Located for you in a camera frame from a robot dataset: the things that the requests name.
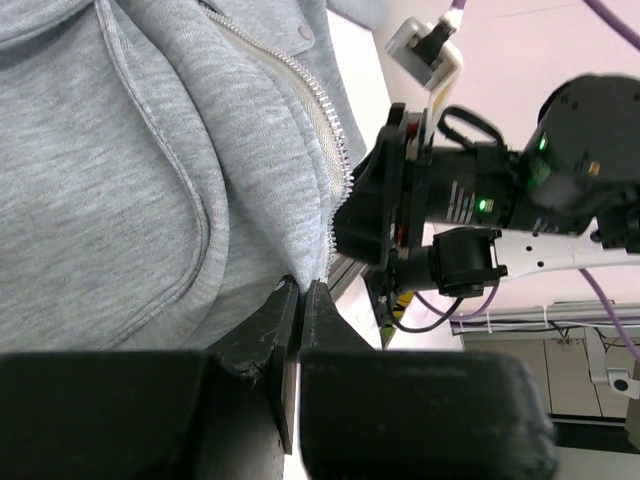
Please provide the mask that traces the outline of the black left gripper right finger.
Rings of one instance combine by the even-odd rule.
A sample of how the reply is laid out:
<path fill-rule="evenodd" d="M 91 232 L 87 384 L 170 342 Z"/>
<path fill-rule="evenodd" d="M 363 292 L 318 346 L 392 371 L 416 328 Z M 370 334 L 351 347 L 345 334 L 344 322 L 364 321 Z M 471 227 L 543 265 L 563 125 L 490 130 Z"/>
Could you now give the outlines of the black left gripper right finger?
<path fill-rule="evenodd" d="M 551 479 L 554 426 L 514 356 L 372 348 L 306 296 L 299 437 L 312 479 Z"/>

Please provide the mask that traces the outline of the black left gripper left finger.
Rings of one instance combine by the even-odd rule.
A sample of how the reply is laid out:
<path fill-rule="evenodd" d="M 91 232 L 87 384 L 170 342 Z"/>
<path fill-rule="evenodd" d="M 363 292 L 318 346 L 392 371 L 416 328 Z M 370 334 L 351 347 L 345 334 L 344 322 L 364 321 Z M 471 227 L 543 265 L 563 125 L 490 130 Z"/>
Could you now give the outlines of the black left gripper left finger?
<path fill-rule="evenodd" d="M 280 479 L 291 451 L 299 290 L 203 350 L 1 358 L 5 479 Z"/>

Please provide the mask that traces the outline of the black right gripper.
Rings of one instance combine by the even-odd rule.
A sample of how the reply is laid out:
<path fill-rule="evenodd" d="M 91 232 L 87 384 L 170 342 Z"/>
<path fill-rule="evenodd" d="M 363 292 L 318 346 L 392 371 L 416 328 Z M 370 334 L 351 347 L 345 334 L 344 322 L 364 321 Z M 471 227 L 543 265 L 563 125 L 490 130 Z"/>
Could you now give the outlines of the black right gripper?
<path fill-rule="evenodd" d="M 436 290 L 454 299 L 480 297 L 507 274 L 492 249 L 509 226 L 521 185 L 518 160 L 496 127 L 460 106 L 437 124 L 451 146 L 427 142 L 411 169 L 411 212 L 419 227 L 445 224 L 431 244 L 410 248 L 391 267 L 397 293 Z M 397 127 L 380 130 L 371 152 L 354 170 L 352 192 L 335 215 L 337 252 L 367 265 L 385 265 L 402 170 Z M 365 286 L 382 348 L 395 332 L 398 295 L 385 272 L 366 272 Z"/>

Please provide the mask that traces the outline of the grey zip-up jacket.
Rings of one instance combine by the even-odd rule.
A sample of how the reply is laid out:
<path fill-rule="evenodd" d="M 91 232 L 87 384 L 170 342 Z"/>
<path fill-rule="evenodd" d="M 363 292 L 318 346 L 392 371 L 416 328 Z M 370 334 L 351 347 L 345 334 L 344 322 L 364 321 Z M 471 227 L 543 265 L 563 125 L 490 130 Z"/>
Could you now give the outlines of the grey zip-up jacket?
<path fill-rule="evenodd" d="M 366 146 L 328 16 L 379 1 L 5 1 L 1 348 L 205 348 L 329 276 Z"/>

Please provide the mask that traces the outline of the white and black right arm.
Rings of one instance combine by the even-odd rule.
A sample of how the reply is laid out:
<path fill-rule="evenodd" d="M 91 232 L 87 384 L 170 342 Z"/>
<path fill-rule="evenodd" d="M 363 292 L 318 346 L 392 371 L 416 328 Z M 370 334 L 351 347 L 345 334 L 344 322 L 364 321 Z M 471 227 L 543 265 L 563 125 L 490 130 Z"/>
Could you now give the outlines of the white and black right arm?
<path fill-rule="evenodd" d="M 434 290 L 460 305 L 540 271 L 639 261 L 639 83 L 583 75 L 541 107 L 524 149 L 484 118 L 397 103 L 334 219 L 340 254 L 369 266 L 373 306 Z"/>

